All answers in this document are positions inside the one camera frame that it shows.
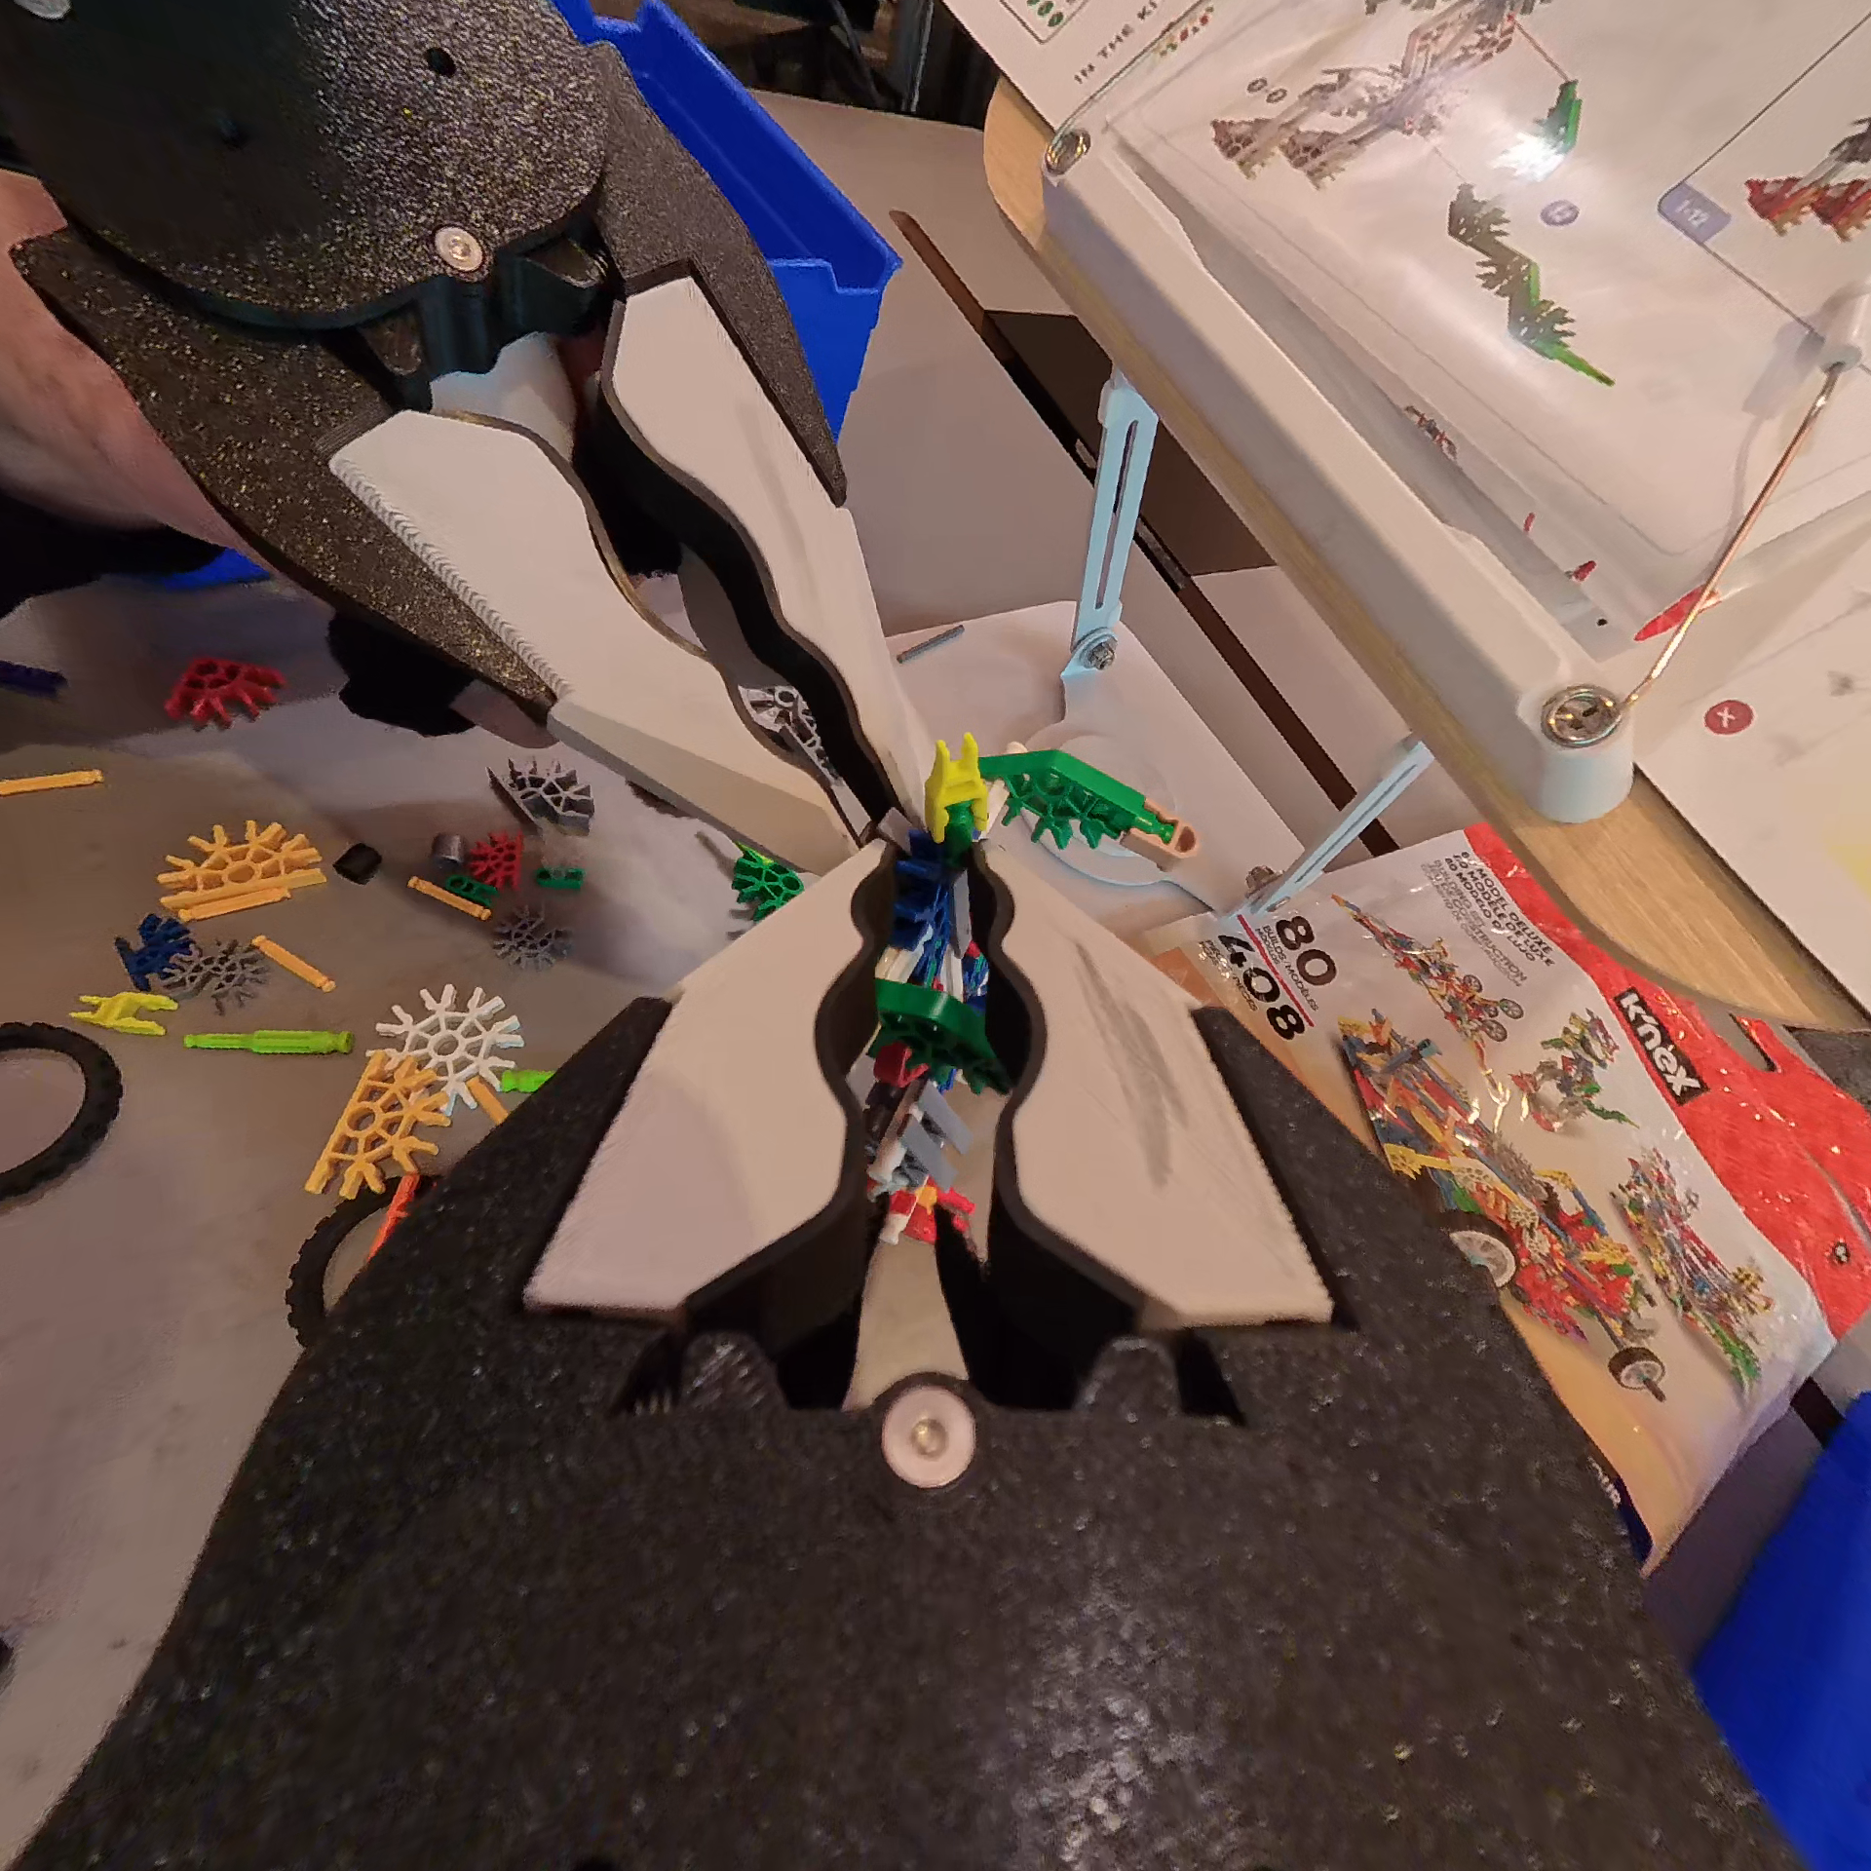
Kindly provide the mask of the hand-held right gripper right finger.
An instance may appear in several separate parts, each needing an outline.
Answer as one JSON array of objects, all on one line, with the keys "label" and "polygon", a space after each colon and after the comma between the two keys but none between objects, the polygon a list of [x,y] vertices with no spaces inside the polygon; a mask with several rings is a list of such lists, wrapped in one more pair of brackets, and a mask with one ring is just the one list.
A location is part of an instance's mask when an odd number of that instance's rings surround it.
[{"label": "hand-held right gripper right finger", "polygon": [[1003,849],[993,1018],[1026,1037],[993,1149],[990,1277],[1026,1330],[1333,1318],[1200,1005]]}]

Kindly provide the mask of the model instruction sheet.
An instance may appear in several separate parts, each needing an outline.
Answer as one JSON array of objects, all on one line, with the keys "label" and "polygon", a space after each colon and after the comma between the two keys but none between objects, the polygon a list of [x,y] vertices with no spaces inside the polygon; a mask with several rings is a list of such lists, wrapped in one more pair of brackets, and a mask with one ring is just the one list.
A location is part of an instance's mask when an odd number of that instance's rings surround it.
[{"label": "model instruction sheet", "polygon": [[1866,290],[1866,4],[1229,4],[1112,131],[1605,623],[1714,566]]}]

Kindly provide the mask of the large yellow fan connector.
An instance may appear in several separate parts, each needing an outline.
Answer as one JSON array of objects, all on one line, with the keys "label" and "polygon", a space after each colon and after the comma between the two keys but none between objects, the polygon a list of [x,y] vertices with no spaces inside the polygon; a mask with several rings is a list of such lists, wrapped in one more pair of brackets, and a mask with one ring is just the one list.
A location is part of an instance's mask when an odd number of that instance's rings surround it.
[{"label": "large yellow fan connector", "polygon": [[374,1050],[366,1055],[332,1133],[318,1149],[306,1191],[337,1193],[352,1200],[360,1193],[390,1193],[397,1183],[415,1177],[423,1158],[436,1153],[423,1130],[451,1127],[449,1090],[439,1075],[418,1057]]}]

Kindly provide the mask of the white holder frame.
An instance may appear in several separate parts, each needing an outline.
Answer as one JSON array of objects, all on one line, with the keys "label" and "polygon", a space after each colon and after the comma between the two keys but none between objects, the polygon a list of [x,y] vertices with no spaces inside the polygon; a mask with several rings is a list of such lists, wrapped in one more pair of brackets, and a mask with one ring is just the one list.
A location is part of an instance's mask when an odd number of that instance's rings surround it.
[{"label": "white holder frame", "polygon": [[1590,826],[1638,782],[1633,722],[1582,641],[1582,592],[1331,332],[1177,209],[1109,138],[1045,138],[1041,256],[1184,450],[1370,678],[1437,707],[1540,822]]}]

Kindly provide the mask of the empty blue plastic bin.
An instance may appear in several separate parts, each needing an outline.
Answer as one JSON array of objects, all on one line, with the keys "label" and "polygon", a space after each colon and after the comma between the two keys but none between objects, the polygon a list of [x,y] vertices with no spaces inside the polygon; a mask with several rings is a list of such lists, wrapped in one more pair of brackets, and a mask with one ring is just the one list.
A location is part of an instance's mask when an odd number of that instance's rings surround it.
[{"label": "empty blue plastic bin", "polygon": [[643,4],[630,19],[589,2],[559,11],[580,41],[617,46],[647,102],[748,224],[843,436],[901,256],[667,4]]}]

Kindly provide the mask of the person's left hand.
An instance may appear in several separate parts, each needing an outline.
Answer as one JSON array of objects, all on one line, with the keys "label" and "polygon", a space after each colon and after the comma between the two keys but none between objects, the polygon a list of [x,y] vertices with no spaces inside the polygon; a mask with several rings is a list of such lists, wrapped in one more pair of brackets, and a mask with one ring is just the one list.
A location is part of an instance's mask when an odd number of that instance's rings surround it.
[{"label": "person's left hand", "polygon": [[63,213],[37,179],[2,173],[2,481],[37,507],[116,530],[169,528],[240,548],[120,379],[13,265]]}]

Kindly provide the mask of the pale slotted stand strut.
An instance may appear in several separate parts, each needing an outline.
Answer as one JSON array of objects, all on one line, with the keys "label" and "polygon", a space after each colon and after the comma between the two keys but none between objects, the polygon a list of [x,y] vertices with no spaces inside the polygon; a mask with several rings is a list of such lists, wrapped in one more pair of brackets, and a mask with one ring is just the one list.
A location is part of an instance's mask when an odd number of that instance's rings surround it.
[{"label": "pale slotted stand strut", "polygon": [[1418,734],[1395,747],[1375,782],[1356,794],[1333,826],[1282,876],[1259,884],[1237,912],[1244,920],[1270,915],[1296,894],[1311,888],[1402,795],[1434,763],[1434,751]]},{"label": "pale slotted stand strut", "polygon": [[1108,377],[1098,410],[1102,434],[1095,471],[1084,586],[1063,668],[1066,681],[1108,671],[1116,659],[1121,601],[1158,436],[1158,412],[1116,365]]}]

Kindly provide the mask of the grey connector with flat strip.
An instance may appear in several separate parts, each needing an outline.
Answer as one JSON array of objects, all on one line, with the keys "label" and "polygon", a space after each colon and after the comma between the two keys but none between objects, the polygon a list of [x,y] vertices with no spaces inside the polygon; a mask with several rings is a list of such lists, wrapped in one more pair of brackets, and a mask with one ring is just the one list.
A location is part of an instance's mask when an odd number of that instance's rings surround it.
[{"label": "grey connector with flat strip", "polygon": [[559,761],[506,761],[503,768],[489,767],[489,782],[497,798],[529,826],[563,836],[589,836],[596,819],[596,798],[578,770]]}]

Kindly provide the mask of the red fan connector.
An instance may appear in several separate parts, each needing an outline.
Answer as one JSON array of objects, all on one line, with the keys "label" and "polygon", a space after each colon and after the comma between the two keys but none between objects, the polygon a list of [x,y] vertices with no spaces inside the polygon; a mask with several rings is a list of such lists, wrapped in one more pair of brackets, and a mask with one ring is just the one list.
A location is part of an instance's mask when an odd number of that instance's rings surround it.
[{"label": "red fan connector", "polygon": [[269,667],[197,658],[171,683],[163,713],[169,722],[195,729],[232,729],[237,718],[259,719],[272,710],[288,678]]}]

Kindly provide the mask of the black rubber tyre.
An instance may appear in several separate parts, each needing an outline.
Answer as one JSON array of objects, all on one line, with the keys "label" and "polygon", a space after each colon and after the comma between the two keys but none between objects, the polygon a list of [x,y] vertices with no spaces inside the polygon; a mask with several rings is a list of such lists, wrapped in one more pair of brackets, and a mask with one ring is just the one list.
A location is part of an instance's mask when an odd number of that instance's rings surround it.
[{"label": "black rubber tyre", "polygon": [[69,1125],[31,1158],[2,1170],[2,1200],[24,1199],[63,1179],[92,1157],[109,1133],[126,1099],[126,1080],[115,1055],[71,1026],[9,1021],[2,1025],[2,1053],[63,1055],[78,1064],[83,1099]]},{"label": "black rubber tyre", "polygon": [[303,1349],[318,1343],[327,1330],[330,1315],[370,1263],[369,1248],[381,1226],[397,1180],[385,1183],[381,1190],[363,1187],[360,1193],[342,1199],[299,1248],[288,1277],[285,1306],[288,1328]]}]

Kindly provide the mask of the white snowflake connector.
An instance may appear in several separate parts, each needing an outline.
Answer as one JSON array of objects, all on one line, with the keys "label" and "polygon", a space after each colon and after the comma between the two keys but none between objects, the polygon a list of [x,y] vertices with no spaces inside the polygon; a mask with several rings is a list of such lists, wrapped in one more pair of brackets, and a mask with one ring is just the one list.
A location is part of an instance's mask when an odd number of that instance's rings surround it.
[{"label": "white snowflake connector", "polygon": [[483,988],[459,998],[454,985],[449,985],[439,992],[422,988],[419,995],[422,1012],[395,1005],[377,1022],[377,1035],[397,1061],[418,1061],[433,1074],[443,1095],[441,1109],[452,1115],[478,1084],[499,1086],[509,1055],[527,1044],[524,1022],[506,1010],[502,995]]}]

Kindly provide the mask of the grey wheel with black tyre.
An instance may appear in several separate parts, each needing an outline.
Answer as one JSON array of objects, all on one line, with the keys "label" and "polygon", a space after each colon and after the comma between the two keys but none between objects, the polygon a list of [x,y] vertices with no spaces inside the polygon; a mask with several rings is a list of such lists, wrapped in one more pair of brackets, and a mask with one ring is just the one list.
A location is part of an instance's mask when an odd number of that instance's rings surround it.
[{"label": "grey wheel with black tyre", "polygon": [[823,777],[831,779],[836,776],[827,747],[817,732],[815,718],[798,688],[743,685],[741,701],[744,704],[748,719],[754,719],[754,723],[783,751],[800,755]]}]

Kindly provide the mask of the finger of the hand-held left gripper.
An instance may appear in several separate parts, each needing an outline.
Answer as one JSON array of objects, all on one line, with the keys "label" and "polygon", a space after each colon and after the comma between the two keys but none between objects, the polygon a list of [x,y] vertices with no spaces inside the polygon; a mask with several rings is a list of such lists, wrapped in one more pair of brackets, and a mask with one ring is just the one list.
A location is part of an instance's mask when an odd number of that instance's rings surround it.
[{"label": "finger of the hand-held left gripper", "polygon": [[702,567],[689,614],[737,685],[790,685],[869,819],[924,817],[932,732],[885,641],[857,530],[689,276],[611,312],[598,504]]},{"label": "finger of the hand-held left gripper", "polygon": [[804,874],[856,850],[823,782],[755,731],[725,674],[612,570],[591,504],[539,436],[397,412],[330,468],[546,681],[561,745]]}]

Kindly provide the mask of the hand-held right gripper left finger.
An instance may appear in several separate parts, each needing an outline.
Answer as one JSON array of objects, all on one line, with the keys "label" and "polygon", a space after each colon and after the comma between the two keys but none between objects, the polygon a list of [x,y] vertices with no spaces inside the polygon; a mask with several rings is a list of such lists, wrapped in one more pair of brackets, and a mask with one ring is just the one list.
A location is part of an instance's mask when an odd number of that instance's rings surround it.
[{"label": "hand-held right gripper left finger", "polygon": [[871,841],[692,972],[527,1287],[539,1312],[836,1318],[863,1284],[851,1070],[894,854]]}]

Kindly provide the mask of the K'nex instruction bag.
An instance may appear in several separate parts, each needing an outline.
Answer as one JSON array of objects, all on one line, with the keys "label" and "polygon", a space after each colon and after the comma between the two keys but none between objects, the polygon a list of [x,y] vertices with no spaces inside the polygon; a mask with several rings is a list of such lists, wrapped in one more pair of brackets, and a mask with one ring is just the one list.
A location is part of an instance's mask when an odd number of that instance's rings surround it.
[{"label": "K'nex instruction bag", "polygon": [[1866,1111],[1566,920],[1486,826],[1140,946],[1370,1142],[1498,1291],[1659,1559],[1866,1318]]}]

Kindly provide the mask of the white paper sheet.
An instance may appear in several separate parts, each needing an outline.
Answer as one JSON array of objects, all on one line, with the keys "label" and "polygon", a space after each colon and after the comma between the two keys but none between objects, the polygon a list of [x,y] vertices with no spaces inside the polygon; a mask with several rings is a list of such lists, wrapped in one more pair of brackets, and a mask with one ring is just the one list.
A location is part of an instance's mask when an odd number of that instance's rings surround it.
[{"label": "white paper sheet", "polygon": [[1869,590],[1846,563],[1701,698],[1644,773],[1861,1003],[1869,993]]}]

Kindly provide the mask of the yellow half-circle connector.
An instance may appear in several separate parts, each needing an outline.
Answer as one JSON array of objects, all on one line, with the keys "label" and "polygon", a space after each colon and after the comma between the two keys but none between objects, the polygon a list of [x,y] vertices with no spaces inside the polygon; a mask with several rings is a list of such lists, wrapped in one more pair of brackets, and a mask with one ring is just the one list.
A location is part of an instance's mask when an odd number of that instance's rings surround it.
[{"label": "yellow half-circle connector", "polygon": [[159,898],[174,894],[215,890],[220,886],[253,886],[293,874],[323,870],[322,854],[306,834],[284,825],[259,826],[247,819],[239,836],[215,826],[209,836],[190,836],[190,856],[168,856],[168,870],[156,876]]}]

